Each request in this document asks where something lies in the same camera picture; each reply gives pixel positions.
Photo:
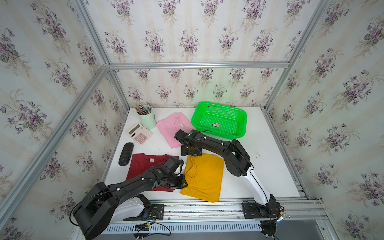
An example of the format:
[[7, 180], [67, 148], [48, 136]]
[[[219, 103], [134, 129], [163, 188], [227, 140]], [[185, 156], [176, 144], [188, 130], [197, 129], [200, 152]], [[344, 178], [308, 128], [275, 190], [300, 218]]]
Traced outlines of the dark red t-shirt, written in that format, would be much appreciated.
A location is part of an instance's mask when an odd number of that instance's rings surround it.
[[164, 164], [170, 157], [169, 155], [155, 156], [145, 155], [144, 153], [132, 155], [126, 181], [142, 175], [151, 167]]

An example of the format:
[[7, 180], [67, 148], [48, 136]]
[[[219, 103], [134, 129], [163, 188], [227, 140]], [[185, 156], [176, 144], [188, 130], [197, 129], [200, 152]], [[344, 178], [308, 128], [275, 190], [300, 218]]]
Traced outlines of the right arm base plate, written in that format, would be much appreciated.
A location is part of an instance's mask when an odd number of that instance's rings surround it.
[[284, 214], [285, 210], [280, 203], [276, 203], [271, 210], [268, 207], [262, 206], [256, 202], [243, 201], [241, 206], [245, 219], [277, 220]]

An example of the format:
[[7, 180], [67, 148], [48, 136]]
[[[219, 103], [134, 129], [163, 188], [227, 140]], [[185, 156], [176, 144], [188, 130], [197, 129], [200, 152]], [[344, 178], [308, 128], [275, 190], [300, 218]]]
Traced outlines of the yellow t-shirt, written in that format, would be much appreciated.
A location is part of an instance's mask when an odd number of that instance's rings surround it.
[[210, 154], [188, 156], [185, 169], [187, 187], [181, 190], [184, 196], [216, 203], [220, 199], [225, 161]]

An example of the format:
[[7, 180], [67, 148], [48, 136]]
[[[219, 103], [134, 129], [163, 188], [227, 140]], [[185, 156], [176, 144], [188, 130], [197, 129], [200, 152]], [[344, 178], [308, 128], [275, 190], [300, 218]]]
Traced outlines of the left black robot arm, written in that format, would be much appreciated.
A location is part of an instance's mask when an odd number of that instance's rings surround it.
[[157, 187], [183, 189], [188, 186], [183, 174], [176, 174], [184, 161], [171, 156], [165, 163], [150, 167], [143, 174], [106, 185], [97, 183], [72, 209], [70, 216], [82, 231], [86, 240], [99, 236], [110, 224], [115, 210], [127, 200]]

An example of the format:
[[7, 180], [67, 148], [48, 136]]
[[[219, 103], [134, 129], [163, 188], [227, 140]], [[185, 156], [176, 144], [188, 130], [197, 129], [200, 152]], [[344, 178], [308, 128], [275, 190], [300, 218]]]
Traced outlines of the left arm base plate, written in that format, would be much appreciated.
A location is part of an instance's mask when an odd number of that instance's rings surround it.
[[163, 220], [165, 206], [164, 204], [145, 206], [144, 210], [137, 217], [126, 218], [123, 221]]

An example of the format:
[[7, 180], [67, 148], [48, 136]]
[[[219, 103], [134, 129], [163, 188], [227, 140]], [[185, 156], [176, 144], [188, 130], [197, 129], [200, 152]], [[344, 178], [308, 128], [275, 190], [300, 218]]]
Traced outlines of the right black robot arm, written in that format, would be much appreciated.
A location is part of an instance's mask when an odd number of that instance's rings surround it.
[[218, 140], [197, 130], [188, 133], [179, 130], [175, 140], [182, 145], [184, 156], [201, 156], [202, 150], [207, 150], [223, 158], [229, 173], [242, 178], [247, 184], [255, 200], [257, 219], [277, 222], [283, 216], [284, 208], [258, 179], [251, 157], [239, 141]]

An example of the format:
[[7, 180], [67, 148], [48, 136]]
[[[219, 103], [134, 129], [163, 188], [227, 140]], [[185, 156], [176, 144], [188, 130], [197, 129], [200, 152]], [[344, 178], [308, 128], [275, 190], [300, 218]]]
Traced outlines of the green plastic basket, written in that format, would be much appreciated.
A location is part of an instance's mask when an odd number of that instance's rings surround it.
[[247, 120], [248, 115], [244, 110], [201, 102], [195, 109], [191, 123], [200, 132], [209, 131], [211, 135], [233, 140], [246, 134]]

